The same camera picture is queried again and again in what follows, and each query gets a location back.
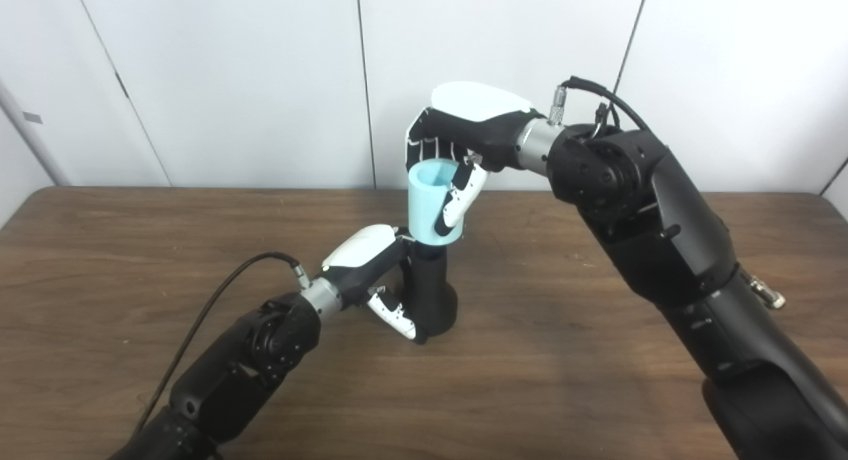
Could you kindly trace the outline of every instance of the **robotic hand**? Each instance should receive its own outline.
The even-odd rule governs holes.
[[[594,124],[561,125],[568,89],[609,106],[600,104]],[[621,130],[616,107],[637,130]],[[659,309],[706,375],[706,404],[740,459],[848,459],[848,406],[766,311],[784,298],[740,266],[721,219],[616,95],[571,77],[546,118],[500,89],[439,86],[409,128],[407,169],[439,156],[463,162],[436,223],[443,233],[488,173],[506,167],[547,177],[554,197],[576,206],[628,286]]]
[[[318,345],[321,324],[349,306],[370,306],[407,338],[423,342],[427,334],[416,329],[411,313],[403,312],[390,291],[374,288],[382,275],[401,264],[405,290],[412,282],[426,287],[411,289],[414,295],[405,299],[425,326],[427,310],[443,312],[452,301],[455,312],[443,253],[422,254],[417,245],[403,229],[371,225],[333,251],[312,280],[286,256],[302,289],[268,300],[238,319],[175,382],[168,405],[146,425],[142,421],[136,435],[110,458],[217,457],[218,445],[240,435],[286,375]]]

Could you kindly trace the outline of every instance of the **white wall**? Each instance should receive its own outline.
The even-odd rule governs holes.
[[[84,0],[177,186],[372,188],[356,0]]]
[[[836,180],[824,192],[824,198],[830,200],[842,216],[848,219],[848,169],[842,169]]]
[[[543,112],[571,74],[612,87],[640,2],[83,1],[105,49],[80,0],[0,0],[3,103],[42,116],[22,127],[48,167],[83,185],[279,188],[404,186],[403,134],[449,80]],[[820,192],[848,156],[843,1],[647,0],[619,93],[703,190]],[[597,103],[570,94],[566,121]],[[490,188],[547,182],[506,171]]]
[[[79,0],[0,0],[3,104],[73,185],[167,185]]]
[[[34,191],[51,185],[21,134],[0,110],[0,227]]]
[[[403,134],[443,82],[508,89],[543,113],[572,74],[612,87],[640,1],[361,0],[378,188],[406,186]],[[598,103],[570,96],[566,122],[591,121]],[[505,170],[487,188],[549,185]]]
[[[702,190],[818,192],[848,156],[848,0],[647,0],[618,94]]]

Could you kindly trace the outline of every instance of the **white robotic hand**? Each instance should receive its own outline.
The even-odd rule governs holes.
[[[415,339],[415,322],[406,316],[406,309],[403,308],[403,303],[400,300],[391,294],[385,286],[371,288],[368,293],[372,295],[368,300],[368,307],[380,319],[406,339]]]
[[[376,281],[380,276],[388,272],[389,267],[397,266],[407,260],[409,247],[414,240],[409,237],[405,230],[390,225],[370,225],[357,231],[344,243],[339,245],[329,257],[321,263],[323,273],[333,273],[344,270],[351,273],[355,270],[366,270],[369,279]],[[381,272],[368,270],[369,264],[381,257],[390,257],[385,262],[379,263]],[[312,285],[308,289],[323,288]],[[357,306],[366,304],[380,319],[390,325],[394,330],[401,333],[406,339],[415,339],[417,330],[415,322],[408,318],[403,304],[385,286],[367,288],[364,299],[355,303]],[[337,309],[341,309],[342,302],[339,300]]]
[[[464,141],[446,137],[439,119],[431,117],[431,112],[463,121],[473,133],[501,115],[530,113],[533,106],[511,92],[476,82],[442,84],[433,90],[431,103],[406,132],[406,170],[430,158],[447,158],[458,163],[435,227],[439,235],[447,236],[478,197],[490,171],[484,169],[485,161],[480,155],[469,152]]]

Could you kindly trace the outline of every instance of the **black cylindrical object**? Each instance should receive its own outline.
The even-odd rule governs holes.
[[[415,342],[445,333],[456,321],[457,297],[448,284],[448,249],[416,242],[409,260],[401,263],[403,288],[400,298],[415,322]]]
[[[845,450],[786,373],[761,364],[704,381],[706,405],[741,460],[846,460]]]

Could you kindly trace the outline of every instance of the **black cylinder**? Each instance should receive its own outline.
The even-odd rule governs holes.
[[[848,450],[785,372],[761,364],[723,382],[704,381],[706,405],[741,460],[846,460]]]
[[[793,385],[830,436],[848,451],[848,405],[812,361],[776,326],[741,270],[705,299],[661,312],[715,385],[732,384],[750,376],[755,367],[771,366]],[[765,382],[759,384],[765,388]],[[751,402],[749,399],[746,405],[753,405]],[[723,428],[727,425],[721,418],[717,420]]]
[[[416,242],[403,266],[403,288],[400,298],[412,322],[415,341],[438,336],[456,321],[456,291],[448,284],[448,249]]]

